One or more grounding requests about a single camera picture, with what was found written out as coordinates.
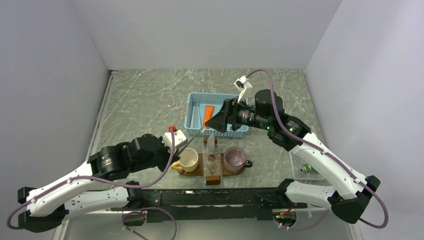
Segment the light blue plastic basket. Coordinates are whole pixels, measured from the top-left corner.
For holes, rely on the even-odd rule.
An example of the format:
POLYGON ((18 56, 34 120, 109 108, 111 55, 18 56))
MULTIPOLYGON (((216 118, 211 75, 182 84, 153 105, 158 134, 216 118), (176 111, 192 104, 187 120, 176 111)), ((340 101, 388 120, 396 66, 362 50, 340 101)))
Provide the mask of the light blue plastic basket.
POLYGON ((223 105, 225 99, 236 98, 235 94, 225 93, 204 93, 191 92, 187 97, 187 115, 184 119, 184 127, 190 136, 198 134, 201 137, 208 137, 214 134, 221 138, 243 138, 249 131, 248 126, 241 126, 238 130, 230 130, 230 125, 227 126, 225 133, 218 132, 211 128, 199 132, 203 127, 205 119, 206 106, 213 106, 213 114, 217 114, 223 105))

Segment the yellow ceramic mug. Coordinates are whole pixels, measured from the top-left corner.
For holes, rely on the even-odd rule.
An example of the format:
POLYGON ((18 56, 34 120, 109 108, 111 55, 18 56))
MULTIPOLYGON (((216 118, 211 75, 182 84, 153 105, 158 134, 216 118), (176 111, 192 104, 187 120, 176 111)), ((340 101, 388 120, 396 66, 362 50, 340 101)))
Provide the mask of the yellow ceramic mug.
POLYGON ((199 155, 193 148, 186 148, 179 155, 180 159, 170 165, 172 170, 193 172, 198 167, 199 155))

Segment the mauve ceramic cup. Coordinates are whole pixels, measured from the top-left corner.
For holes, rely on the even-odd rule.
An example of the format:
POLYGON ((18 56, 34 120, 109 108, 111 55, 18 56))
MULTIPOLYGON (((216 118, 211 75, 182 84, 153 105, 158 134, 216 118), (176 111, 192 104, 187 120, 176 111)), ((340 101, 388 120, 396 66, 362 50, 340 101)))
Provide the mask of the mauve ceramic cup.
POLYGON ((231 173, 236 173, 243 168, 251 168, 253 162, 247 160, 246 153, 240 147, 232 146, 224 152, 224 167, 231 173))

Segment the brown oval wooden tray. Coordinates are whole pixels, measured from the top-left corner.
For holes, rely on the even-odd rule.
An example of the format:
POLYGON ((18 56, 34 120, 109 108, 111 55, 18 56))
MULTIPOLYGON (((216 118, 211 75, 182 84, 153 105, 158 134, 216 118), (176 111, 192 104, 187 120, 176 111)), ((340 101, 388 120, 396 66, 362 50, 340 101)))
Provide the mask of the brown oval wooden tray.
POLYGON ((221 153, 220 157, 216 157, 215 160, 210 162, 209 160, 203 160, 203 154, 198 154, 198 166, 193 172, 185 172, 177 170, 182 176, 237 176, 240 175, 245 168, 242 168, 238 172, 229 172, 224 167, 224 154, 221 153))

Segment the clear holder with brown ends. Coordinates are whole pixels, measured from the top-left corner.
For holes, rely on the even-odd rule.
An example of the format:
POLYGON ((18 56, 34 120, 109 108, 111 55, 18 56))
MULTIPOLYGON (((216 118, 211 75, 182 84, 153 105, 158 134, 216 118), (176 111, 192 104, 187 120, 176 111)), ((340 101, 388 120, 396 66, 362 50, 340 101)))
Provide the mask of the clear holder with brown ends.
POLYGON ((218 186, 223 178, 221 152, 218 139, 212 135, 203 138, 203 176, 207 186, 218 186))

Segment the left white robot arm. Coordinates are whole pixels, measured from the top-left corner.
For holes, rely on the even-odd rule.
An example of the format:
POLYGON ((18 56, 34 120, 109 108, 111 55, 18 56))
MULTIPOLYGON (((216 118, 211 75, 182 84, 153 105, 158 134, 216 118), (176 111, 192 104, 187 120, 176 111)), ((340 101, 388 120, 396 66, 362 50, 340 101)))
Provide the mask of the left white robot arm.
POLYGON ((162 136, 146 133, 132 141, 106 146, 78 168, 39 188, 22 187, 17 229, 42 233, 63 221, 101 209, 137 210, 147 206, 143 186, 136 181, 121 183, 129 174, 158 168, 165 174, 179 159, 187 143, 181 131, 162 136))

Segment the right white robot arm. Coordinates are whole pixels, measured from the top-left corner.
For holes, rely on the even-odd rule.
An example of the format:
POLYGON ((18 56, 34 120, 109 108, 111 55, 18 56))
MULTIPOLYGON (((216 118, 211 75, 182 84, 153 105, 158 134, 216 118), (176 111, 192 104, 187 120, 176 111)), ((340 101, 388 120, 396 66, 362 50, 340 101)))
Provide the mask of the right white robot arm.
POLYGON ((319 186, 284 179, 275 190, 276 203, 282 208, 297 203, 319 206, 355 224, 380 185, 377 177, 364 176, 341 160, 335 160, 304 122, 285 113, 283 100, 269 89, 258 91, 252 106, 236 98, 225 99, 219 112, 205 125, 220 133, 241 126, 266 130, 274 144, 306 161, 330 183, 319 186))

